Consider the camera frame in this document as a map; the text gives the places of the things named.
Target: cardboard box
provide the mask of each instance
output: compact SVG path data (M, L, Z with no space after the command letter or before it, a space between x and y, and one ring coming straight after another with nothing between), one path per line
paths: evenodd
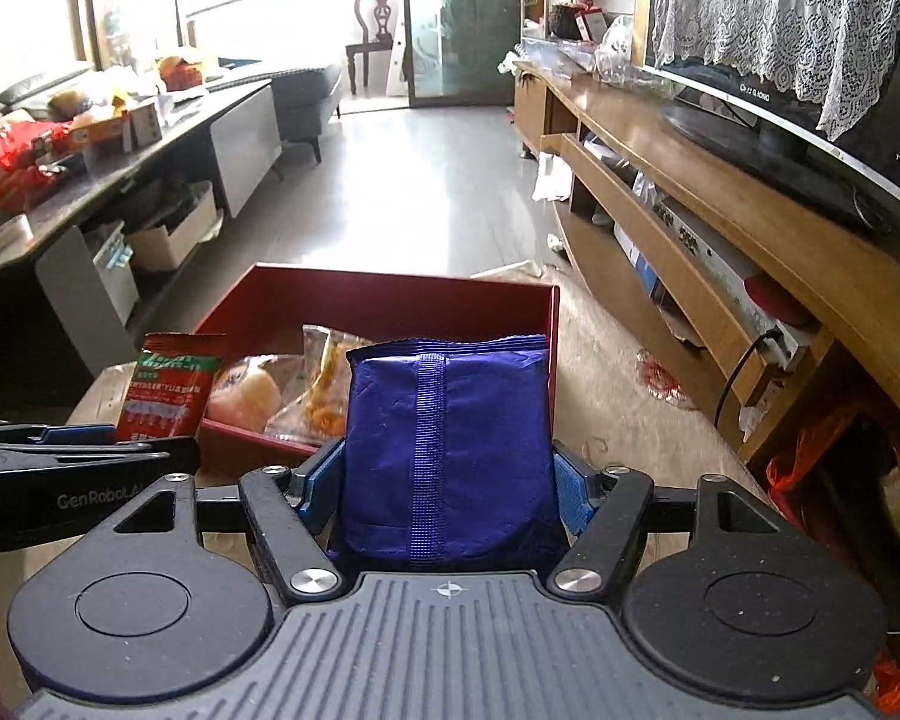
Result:
M149 274L175 271L216 223L213 184L200 181L194 187L200 194L199 204L173 233L160 226L127 236L127 243L133 247L131 264L136 269Z
M144 146L149 146L163 138L155 98L131 108L130 123L133 127L133 140L136 142L137 148L144 148Z
M102 122L84 124L83 127L74 127L70 130L70 144L73 151L78 151L90 143L102 143L124 136L124 119L115 116L113 119L104 119Z

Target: wooden table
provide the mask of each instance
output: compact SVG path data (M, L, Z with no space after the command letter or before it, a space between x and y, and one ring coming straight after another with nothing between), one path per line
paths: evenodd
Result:
M596 298L658 354L703 410L709 410L751 337L713 278L583 148L588 131L718 230L820 322L809 352L782 378L783 393L740 447L743 459L760 464L778 451L792 439L805 410L845 386L857 364L900 409L900 264L895 258L683 138L658 116L653 98L598 84L589 76L559 79L529 63L518 66L515 123L525 145L534 153L559 154L575 175L569 208L556 204L571 259ZM639 294L632 286L635 274L628 273L632 269L615 240L590 224L598 205L634 240L712 360L668 340L648 298L634 305ZM733 392L739 402L752 403L767 381L779 376L773 361L754 355ZM721 428L732 442L732 423L722 420ZM739 445L739 434L735 439Z

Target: red snack packet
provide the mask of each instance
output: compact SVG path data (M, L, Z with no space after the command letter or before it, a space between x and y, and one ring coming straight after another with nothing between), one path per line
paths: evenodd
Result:
M195 436L226 336L151 333L133 370L116 440Z

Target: shelf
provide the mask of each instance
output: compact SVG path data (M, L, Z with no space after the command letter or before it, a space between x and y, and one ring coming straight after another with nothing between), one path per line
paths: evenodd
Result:
M591 295L677 377L694 404L712 418L725 384L713 359L673 336L615 237L571 212L566 203L553 206L570 262ZM721 414L720 433L734 451L741 443L739 413L739 403L731 395Z
M755 333L745 327L730 296L663 227L653 212L616 175L575 138L560 137L560 154L602 208L634 241L650 266L687 315L725 376L736 367ZM773 362L752 354L733 382L741 403L752 405L768 381L780 375Z
M517 68L546 84L549 108L577 118L794 295L900 408L900 262L890 247L684 138L660 117L656 98L590 76L548 76L528 62Z

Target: white lace cloth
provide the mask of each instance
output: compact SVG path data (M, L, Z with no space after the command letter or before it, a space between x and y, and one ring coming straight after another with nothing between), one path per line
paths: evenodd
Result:
M879 98L899 30L900 0L656 0L653 47L658 67L698 57L820 104L834 140Z

